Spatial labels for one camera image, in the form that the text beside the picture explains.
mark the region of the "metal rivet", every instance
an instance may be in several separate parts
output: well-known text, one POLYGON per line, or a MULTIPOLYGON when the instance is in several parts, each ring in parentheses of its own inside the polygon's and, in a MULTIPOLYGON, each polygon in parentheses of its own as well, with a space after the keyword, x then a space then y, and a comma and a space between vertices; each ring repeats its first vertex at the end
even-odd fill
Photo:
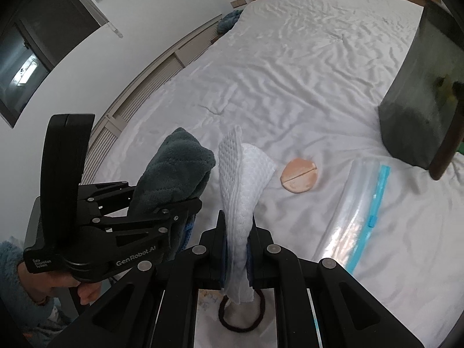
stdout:
POLYGON ((140 269, 140 271, 148 271, 151 268, 151 262, 148 260, 142 260, 137 264, 137 268, 140 269))
POLYGON ((278 253, 282 250, 282 247, 280 247, 280 246, 277 245, 277 244, 270 244, 269 246, 267 246, 267 250, 268 250, 271 254, 278 254, 278 253))
POLYGON ((337 262, 332 258, 325 258, 322 260, 322 265, 327 269, 332 269, 337 266, 337 262))
POLYGON ((204 254, 206 252, 206 247, 199 244, 195 246, 194 248, 192 248, 192 252, 197 255, 204 254))

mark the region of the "white bed sheet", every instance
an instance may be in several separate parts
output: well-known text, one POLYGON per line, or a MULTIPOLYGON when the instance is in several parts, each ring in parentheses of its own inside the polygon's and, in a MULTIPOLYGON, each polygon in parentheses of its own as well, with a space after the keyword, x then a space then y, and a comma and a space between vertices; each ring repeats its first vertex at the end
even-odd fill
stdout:
MULTIPOLYGON (((340 199, 351 162, 379 157, 392 172, 379 222, 354 272, 426 347, 436 348, 464 310, 464 156, 440 181, 391 158, 376 108, 399 70, 422 8, 405 0, 258 0, 204 55, 154 92, 101 166, 97 181, 136 184, 178 126, 217 153, 234 124, 278 165, 256 207, 274 242, 311 259, 340 199), (316 186, 279 182, 295 157, 319 168, 316 186)), ((217 167, 190 245, 215 226, 217 167)), ((272 296, 252 333, 217 320, 220 297, 201 292, 196 348, 276 347, 272 296)))

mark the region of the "transparent pouch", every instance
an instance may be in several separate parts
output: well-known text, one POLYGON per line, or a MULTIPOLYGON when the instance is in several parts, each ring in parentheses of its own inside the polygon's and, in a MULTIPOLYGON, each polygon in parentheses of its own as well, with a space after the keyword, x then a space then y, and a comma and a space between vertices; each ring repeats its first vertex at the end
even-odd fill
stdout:
POLYGON ((342 197, 313 261, 332 258, 352 272, 377 221, 389 171, 390 167, 378 159, 353 161, 342 197))

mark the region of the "electrical socket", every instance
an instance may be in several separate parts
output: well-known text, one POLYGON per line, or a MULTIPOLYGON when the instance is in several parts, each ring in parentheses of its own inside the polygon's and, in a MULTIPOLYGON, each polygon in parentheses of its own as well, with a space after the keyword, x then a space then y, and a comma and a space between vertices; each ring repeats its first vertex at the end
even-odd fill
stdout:
POLYGON ((233 8, 238 8, 239 6, 246 5, 247 2, 245 0, 234 0, 231 1, 231 5, 233 8))

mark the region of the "white paper towel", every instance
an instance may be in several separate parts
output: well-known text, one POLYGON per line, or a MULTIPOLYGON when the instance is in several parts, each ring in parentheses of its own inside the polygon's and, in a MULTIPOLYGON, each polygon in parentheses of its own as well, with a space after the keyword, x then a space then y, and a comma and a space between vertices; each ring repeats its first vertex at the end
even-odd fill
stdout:
POLYGON ((242 144, 241 136, 241 128, 233 128, 219 144, 218 153, 228 250, 224 292, 237 304, 253 301, 246 275, 247 239, 255 206, 275 171, 272 159, 257 147, 242 144))

